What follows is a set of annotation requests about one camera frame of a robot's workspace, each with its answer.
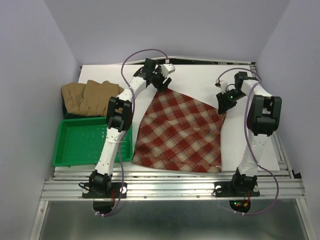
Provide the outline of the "red plaid skirt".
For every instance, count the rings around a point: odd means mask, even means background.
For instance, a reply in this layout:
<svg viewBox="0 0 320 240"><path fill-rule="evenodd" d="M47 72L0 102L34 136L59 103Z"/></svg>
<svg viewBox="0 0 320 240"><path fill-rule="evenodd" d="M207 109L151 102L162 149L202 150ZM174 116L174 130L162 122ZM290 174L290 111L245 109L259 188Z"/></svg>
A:
<svg viewBox="0 0 320 240"><path fill-rule="evenodd" d="M185 94L156 93L138 129L132 163L158 170L220 173L226 114Z"/></svg>

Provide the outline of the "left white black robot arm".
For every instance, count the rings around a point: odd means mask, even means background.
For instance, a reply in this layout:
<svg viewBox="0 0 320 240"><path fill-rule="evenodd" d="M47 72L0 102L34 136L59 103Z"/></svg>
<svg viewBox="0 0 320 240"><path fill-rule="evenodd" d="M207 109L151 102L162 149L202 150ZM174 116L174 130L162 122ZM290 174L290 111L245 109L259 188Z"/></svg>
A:
<svg viewBox="0 0 320 240"><path fill-rule="evenodd" d="M155 60L147 58L132 76L128 88L109 99L105 142L99 161L85 186L92 198L104 198L111 193L115 158L120 154L121 143L131 128L136 97L149 85L153 85L159 92L167 90L172 81L169 75L175 70L169 60L164 64L157 64Z"/></svg>

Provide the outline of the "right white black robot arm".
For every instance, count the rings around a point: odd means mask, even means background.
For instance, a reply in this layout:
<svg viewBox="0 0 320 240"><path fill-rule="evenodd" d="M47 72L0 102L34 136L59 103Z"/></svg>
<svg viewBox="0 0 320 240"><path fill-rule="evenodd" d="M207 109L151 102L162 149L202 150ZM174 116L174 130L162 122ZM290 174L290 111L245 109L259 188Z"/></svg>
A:
<svg viewBox="0 0 320 240"><path fill-rule="evenodd" d="M270 136L280 125L282 98L268 93L257 77L248 76L245 68L238 68L233 83L218 78L215 85L221 90L216 95L220 115L234 108L238 100L247 98L244 112L246 148L232 179L216 182L212 194L218 198L258 197L260 158Z"/></svg>

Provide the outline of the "tan folded skirt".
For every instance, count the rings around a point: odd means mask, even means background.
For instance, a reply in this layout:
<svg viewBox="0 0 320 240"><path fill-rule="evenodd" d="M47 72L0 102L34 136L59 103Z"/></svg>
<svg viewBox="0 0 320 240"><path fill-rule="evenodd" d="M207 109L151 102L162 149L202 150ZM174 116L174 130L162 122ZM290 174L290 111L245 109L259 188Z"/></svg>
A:
<svg viewBox="0 0 320 240"><path fill-rule="evenodd" d="M66 112L82 117L105 117L111 97L124 91L118 84L88 80L84 83L68 83L61 87Z"/></svg>

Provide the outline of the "dark green folded garment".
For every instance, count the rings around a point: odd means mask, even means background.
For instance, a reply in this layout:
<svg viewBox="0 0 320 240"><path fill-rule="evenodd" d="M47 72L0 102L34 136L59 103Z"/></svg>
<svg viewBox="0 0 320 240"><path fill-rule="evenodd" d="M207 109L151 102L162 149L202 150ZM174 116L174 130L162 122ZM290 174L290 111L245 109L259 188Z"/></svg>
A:
<svg viewBox="0 0 320 240"><path fill-rule="evenodd" d="M75 115L68 112L64 99L62 99L62 113L64 119L74 119Z"/></svg>

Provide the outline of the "green plastic crate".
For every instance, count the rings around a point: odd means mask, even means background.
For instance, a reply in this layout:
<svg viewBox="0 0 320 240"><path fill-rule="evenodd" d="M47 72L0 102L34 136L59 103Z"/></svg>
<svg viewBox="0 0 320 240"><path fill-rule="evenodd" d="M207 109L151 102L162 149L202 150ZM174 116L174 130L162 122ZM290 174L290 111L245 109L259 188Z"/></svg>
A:
<svg viewBox="0 0 320 240"><path fill-rule="evenodd" d="M53 165L72 167L130 162L133 159L133 128L119 132L109 128L105 117L65 119L60 123Z"/></svg>

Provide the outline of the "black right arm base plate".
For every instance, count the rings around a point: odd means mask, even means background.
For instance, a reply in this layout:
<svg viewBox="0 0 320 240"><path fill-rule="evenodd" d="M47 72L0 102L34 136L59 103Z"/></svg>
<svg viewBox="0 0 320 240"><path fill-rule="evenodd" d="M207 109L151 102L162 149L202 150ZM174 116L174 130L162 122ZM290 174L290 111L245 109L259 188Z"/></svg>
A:
<svg viewBox="0 0 320 240"><path fill-rule="evenodd" d="M247 186L233 186L231 181L217 181L212 195L217 198L259 197L260 191Z"/></svg>

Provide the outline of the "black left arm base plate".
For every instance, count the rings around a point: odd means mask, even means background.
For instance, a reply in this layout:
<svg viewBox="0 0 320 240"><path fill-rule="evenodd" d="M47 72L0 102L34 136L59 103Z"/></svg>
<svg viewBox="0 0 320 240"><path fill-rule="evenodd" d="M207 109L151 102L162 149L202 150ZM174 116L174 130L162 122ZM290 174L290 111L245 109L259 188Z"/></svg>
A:
<svg viewBox="0 0 320 240"><path fill-rule="evenodd" d="M122 191L121 198L127 197L128 184L126 182L112 182L111 187L108 190L105 189L94 189L90 187L88 182L80 182L78 186L82 189L83 199L111 199L119 198Z"/></svg>

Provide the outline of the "aluminium rail frame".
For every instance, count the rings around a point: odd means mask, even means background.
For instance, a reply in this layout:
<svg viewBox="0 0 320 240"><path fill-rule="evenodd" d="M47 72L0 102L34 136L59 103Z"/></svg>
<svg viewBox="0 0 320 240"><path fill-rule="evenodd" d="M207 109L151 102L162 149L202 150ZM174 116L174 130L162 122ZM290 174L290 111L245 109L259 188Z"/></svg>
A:
<svg viewBox="0 0 320 240"><path fill-rule="evenodd" d="M143 219L150 216L160 223L171 223L169 207L183 204L202 207L209 203L210 209L203 220L210 225L212 233L195 231L197 239L278 239L315 240L316 232L311 222L306 201L306 190L301 178L292 172L283 143L278 133L269 140L266 150L271 154L261 160L266 168L271 164L279 170L271 174L258 171L260 197L253 199L255 215L248 217L249 224L239 227L245 217L232 213L225 198L213 196L215 183L230 180L239 163L238 154L245 150L242 133L245 103L239 103L237 111L226 119L234 125L234 134L224 134L227 147L223 150L221 173L180 172L146 168L131 163L116 165L113 178L124 179L128 184L126 198L120 201L119 214L130 217L130 206L140 204ZM94 216L93 199L82 197L79 182L84 181L93 166L56 167L53 176L43 185L37 214L32 226L32 240L104 239L110 229L116 229L115 237L125 237L124 227L116 226L118 214L110 217Z"/></svg>

